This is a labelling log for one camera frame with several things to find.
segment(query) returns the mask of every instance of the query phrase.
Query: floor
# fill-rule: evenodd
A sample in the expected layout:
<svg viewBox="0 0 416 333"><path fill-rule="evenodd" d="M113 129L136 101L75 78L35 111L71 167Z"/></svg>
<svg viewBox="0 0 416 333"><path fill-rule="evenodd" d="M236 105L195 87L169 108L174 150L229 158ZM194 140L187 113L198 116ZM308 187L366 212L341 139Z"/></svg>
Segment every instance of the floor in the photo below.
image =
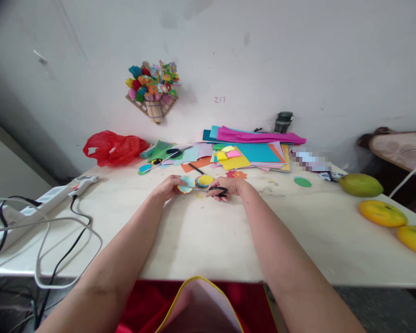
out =
<svg viewBox="0 0 416 333"><path fill-rule="evenodd" d="M59 279L57 284L66 284L68 280ZM34 332L33 319L25 326L16 325L32 314L30 300L23 296L10 294L32 293L37 298L37 289L32 278L0 277L0 333ZM60 301L67 290L54 290L48 299L48 307ZM338 294L361 321L368 333L416 333L416 299L406 290L383 288L336 288ZM38 295L40 307L44 291ZM55 308L45 312L45 317Z"/></svg>

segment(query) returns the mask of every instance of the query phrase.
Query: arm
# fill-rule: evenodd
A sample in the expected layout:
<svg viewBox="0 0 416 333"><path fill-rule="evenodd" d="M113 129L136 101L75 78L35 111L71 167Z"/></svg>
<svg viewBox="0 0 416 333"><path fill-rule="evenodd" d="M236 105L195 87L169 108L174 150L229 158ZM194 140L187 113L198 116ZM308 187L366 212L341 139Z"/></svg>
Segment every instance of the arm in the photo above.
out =
<svg viewBox="0 0 416 333"><path fill-rule="evenodd" d="M364 332L293 234L250 184L222 177L210 186L226 187L228 193L242 198L260 266L289 332Z"/></svg>
<svg viewBox="0 0 416 333"><path fill-rule="evenodd" d="M170 176L108 243L38 333L114 332L153 246L165 201L184 185Z"/></svg>

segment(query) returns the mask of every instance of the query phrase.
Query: table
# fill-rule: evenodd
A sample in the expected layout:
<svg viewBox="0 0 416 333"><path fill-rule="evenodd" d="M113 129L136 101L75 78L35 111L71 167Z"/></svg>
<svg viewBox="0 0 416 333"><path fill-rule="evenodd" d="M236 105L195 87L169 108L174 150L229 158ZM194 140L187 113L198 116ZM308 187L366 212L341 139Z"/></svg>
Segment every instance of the table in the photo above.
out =
<svg viewBox="0 0 416 333"><path fill-rule="evenodd" d="M131 166L94 167L86 175L97 175L78 200L79 210L93 216L94 229L104 246L123 227L150 191L170 174L184 174L180 166L156 168L139 176L144 160ZM333 171L342 172L333 166ZM213 177L224 176L222 167L202 170ZM242 169L261 196L284 221L328 281L335 286L385 286L416 288L416 253L406 248L394 230L362 217L358 198L345 193L337 183L293 165L291 173ZM196 171L188 173L192 177ZM300 187L295 176L307 178L312 187ZM379 200L400 208L410 225L416 214L384 195ZM250 228L239 197L229 203L205 198L192 191L165 206L157 239L141 272L143 279L185 280L202 275L212 280L258 282L264 280L251 239ZM49 217L74 216L69 199ZM30 276L44 226L32 228L19 242L0 255L0 274ZM55 222L45 244L42 274L51 275L55 264L71 246L81 227L72 221ZM76 277L95 252L98 241L82 237L72 259L58 271L60 277ZM278 260L282 253L274 253Z"/></svg>

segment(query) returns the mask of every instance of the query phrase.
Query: green mango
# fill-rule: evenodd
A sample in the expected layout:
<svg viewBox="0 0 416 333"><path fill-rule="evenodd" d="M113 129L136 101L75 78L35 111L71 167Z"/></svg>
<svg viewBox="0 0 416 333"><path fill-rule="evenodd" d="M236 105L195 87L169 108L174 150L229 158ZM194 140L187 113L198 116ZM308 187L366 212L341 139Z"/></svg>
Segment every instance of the green mango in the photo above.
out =
<svg viewBox="0 0 416 333"><path fill-rule="evenodd" d="M363 173L349 173L339 178L343 190L355 197L377 197L384 188L376 178Z"/></svg>

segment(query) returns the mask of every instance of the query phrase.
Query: paper flower bouquet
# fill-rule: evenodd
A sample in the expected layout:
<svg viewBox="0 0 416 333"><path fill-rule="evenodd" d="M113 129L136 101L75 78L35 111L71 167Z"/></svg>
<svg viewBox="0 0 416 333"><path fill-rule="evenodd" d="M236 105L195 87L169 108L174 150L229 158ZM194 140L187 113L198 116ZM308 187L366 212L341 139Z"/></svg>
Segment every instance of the paper flower bouquet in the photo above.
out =
<svg viewBox="0 0 416 333"><path fill-rule="evenodd" d="M125 81L130 90L126 98L145 113L152 122L160 123L177 100L175 87L179 86L176 64L171 62L160 66L149 66L143 62L142 67L129 68L133 79Z"/></svg>

